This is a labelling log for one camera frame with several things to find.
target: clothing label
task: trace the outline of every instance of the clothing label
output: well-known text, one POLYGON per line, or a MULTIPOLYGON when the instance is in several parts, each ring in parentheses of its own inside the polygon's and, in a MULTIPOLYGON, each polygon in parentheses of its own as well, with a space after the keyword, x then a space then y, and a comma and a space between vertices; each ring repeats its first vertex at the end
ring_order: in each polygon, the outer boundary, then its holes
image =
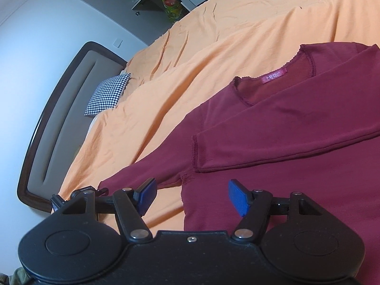
POLYGON ((270 73, 269 75, 264 76, 261 80, 263 83, 267 83, 268 81, 276 79, 276 78, 286 74, 287 72, 288 72, 287 69, 285 67, 283 67, 277 71, 274 71, 273 73, 270 73))

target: houndstooth pillow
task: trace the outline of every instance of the houndstooth pillow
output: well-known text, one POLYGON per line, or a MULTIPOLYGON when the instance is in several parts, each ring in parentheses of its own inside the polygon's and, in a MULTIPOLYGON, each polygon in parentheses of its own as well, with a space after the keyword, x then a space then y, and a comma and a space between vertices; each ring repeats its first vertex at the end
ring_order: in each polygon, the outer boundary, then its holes
POLYGON ((130 76, 130 73, 126 73, 102 81, 92 95, 84 115, 96 116, 103 110, 115 107, 130 76))

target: headboard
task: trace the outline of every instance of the headboard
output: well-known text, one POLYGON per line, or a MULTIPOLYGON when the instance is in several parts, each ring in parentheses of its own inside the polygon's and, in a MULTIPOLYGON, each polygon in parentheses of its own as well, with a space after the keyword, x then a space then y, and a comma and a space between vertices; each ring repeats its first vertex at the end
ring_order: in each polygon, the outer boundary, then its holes
POLYGON ((18 198, 50 212, 50 198, 61 188, 75 152, 86 138, 92 118, 84 111, 96 87, 119 75, 127 62, 94 42, 74 57, 39 118, 21 169, 18 198))

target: white pillow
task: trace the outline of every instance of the white pillow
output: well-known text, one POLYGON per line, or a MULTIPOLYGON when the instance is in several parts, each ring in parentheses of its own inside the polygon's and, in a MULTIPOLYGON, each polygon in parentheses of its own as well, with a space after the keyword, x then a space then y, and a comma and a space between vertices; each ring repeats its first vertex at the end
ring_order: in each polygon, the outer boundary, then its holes
POLYGON ((94 117, 99 112, 117 105, 131 74, 121 74, 102 81, 87 105, 85 116, 94 117))
POLYGON ((96 115, 95 118, 92 119, 91 124, 90 124, 90 126, 89 126, 89 130, 87 131, 87 135, 90 133, 90 130, 91 130, 91 128, 93 127, 93 125, 95 124, 97 118, 98 118, 98 115, 96 115))

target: metal screw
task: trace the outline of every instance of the metal screw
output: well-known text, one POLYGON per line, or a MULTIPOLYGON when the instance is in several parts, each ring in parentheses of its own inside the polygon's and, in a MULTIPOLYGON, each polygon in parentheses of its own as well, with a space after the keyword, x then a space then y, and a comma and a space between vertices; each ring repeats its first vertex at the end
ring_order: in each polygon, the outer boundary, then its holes
POLYGON ((134 239, 144 239, 149 236, 149 232, 145 229, 135 229, 131 231, 131 237, 134 239))
POLYGON ((196 237, 188 237, 187 242, 196 242, 196 237))
POLYGON ((252 230, 242 228, 242 229, 238 229, 237 231, 235 231, 234 235, 236 237, 238 237, 239 239, 246 239, 246 238, 252 237, 253 232, 252 232, 252 230))

